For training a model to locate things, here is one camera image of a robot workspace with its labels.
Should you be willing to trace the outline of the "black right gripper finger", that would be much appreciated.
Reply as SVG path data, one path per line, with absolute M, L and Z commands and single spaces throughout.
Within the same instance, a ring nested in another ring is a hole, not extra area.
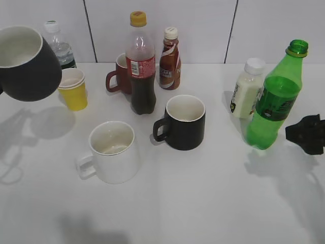
M 324 119 L 320 119 L 320 114 L 305 116 L 298 123 L 286 127 L 285 135 L 288 141 L 309 155 L 324 153 Z

